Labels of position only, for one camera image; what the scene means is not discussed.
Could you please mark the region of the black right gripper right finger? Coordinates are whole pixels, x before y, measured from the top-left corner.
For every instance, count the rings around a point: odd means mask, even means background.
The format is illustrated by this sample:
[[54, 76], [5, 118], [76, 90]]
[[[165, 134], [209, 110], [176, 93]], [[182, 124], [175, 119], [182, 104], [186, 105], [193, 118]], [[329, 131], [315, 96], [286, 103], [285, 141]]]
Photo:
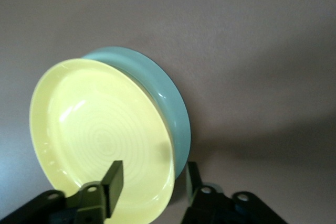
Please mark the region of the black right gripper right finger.
[[203, 183], [196, 162], [187, 163], [186, 189], [190, 205], [181, 223], [285, 223], [253, 193], [239, 191], [229, 198]]

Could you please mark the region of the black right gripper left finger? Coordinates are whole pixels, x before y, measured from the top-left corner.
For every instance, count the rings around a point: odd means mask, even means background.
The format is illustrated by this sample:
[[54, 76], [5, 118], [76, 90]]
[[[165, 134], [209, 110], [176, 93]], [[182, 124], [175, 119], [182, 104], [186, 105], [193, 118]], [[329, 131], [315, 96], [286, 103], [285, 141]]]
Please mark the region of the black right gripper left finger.
[[10, 214], [10, 223], [104, 223], [111, 218], [123, 188], [123, 162], [114, 161], [103, 179], [72, 196], [49, 190]]

